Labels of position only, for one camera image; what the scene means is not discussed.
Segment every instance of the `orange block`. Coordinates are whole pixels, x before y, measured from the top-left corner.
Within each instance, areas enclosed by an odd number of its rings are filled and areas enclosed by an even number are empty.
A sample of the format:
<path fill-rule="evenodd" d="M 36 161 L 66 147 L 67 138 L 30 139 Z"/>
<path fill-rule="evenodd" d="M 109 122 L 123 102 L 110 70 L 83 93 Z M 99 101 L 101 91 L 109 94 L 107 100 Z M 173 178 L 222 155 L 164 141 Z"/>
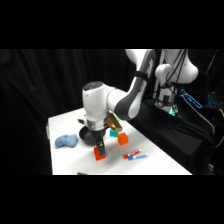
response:
<path fill-rule="evenodd" d="M 99 160 L 102 160 L 102 159 L 106 158 L 106 155 L 100 156 L 99 149 L 97 147 L 94 148 L 94 154 L 95 154 L 95 157 L 96 157 L 96 161 L 99 161 Z"/>
<path fill-rule="evenodd" d="M 128 136 L 125 133 L 121 133 L 117 136 L 117 140 L 120 145 L 128 144 Z"/>

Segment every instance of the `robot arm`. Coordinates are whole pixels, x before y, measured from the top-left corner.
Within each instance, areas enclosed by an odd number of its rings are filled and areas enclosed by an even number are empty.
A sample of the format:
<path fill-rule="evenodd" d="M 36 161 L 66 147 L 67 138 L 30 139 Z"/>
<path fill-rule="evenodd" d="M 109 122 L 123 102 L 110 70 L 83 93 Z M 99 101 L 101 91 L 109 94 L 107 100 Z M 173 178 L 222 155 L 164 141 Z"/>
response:
<path fill-rule="evenodd" d="M 91 82 L 83 88 L 83 104 L 87 126 L 96 139 L 100 155 L 105 154 L 103 136 L 107 129 L 107 113 L 114 112 L 121 120 L 137 116 L 142 97 L 156 61 L 152 49 L 126 49 L 129 59 L 136 64 L 136 73 L 126 93 L 102 82 Z"/>
<path fill-rule="evenodd" d="M 160 83 L 157 107 L 170 113 L 175 99 L 173 83 L 189 84 L 198 76 L 198 69 L 189 57 L 188 49 L 165 49 L 166 64 L 156 69 L 156 78 Z"/>

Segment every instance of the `black backdrop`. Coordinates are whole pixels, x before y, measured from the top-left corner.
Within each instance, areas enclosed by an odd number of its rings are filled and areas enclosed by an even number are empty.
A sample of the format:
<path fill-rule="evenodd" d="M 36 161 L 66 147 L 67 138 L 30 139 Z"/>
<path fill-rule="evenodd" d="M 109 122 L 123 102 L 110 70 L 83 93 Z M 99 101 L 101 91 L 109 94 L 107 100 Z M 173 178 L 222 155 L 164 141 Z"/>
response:
<path fill-rule="evenodd" d="M 190 59 L 206 72 L 216 49 L 190 49 Z M 156 49 L 157 65 L 161 49 Z M 218 50 L 210 88 L 223 93 L 224 53 Z M 90 81 L 127 90 L 135 66 L 124 49 L 1 49 L 1 174 L 51 174 L 46 137 L 49 117 L 82 107 L 82 87 Z M 146 95 L 154 88 L 153 77 Z"/>

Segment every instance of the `white table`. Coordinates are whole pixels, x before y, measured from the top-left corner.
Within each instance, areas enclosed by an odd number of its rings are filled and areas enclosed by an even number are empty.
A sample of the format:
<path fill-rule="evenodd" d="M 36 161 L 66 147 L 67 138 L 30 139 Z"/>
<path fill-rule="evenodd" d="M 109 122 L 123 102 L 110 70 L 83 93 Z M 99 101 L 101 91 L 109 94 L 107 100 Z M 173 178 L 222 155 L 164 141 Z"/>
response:
<path fill-rule="evenodd" d="M 129 143 L 120 146 L 117 138 L 110 137 L 110 129 L 104 137 L 106 159 L 96 161 L 93 147 L 87 146 L 80 138 L 83 127 L 77 119 L 84 119 L 85 110 L 80 109 L 49 118 L 49 138 L 54 175 L 191 175 L 186 169 L 165 152 L 145 138 L 128 122 L 121 121 Z M 55 140 L 62 135 L 76 134 L 79 143 L 75 148 L 55 148 Z M 149 157 L 140 160 L 124 160 L 123 156 L 137 149 L 148 153 Z"/>

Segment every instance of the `red object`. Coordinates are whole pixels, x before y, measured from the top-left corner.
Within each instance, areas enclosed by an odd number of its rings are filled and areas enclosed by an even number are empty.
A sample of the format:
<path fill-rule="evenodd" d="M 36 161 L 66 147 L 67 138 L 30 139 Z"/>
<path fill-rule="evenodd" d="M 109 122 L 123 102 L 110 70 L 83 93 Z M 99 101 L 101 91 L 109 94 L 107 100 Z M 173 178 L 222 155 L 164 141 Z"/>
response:
<path fill-rule="evenodd" d="M 117 136 L 117 140 L 120 145 L 125 145 L 128 143 L 128 136 L 125 133 L 121 133 Z"/>
<path fill-rule="evenodd" d="M 102 159 L 106 158 L 106 155 L 100 156 L 99 149 L 97 147 L 94 148 L 94 154 L 95 154 L 95 157 L 96 157 L 96 161 L 99 161 L 99 160 L 102 160 Z"/>
<path fill-rule="evenodd" d="M 137 154 L 139 154 L 139 153 L 140 153 L 140 150 L 137 150 L 137 151 L 132 152 L 132 153 L 130 153 L 130 154 L 128 154 L 128 155 L 125 155 L 125 156 L 124 156 L 124 159 L 128 159 L 128 157 L 130 157 L 130 156 L 135 156 L 135 155 L 137 155 Z"/>

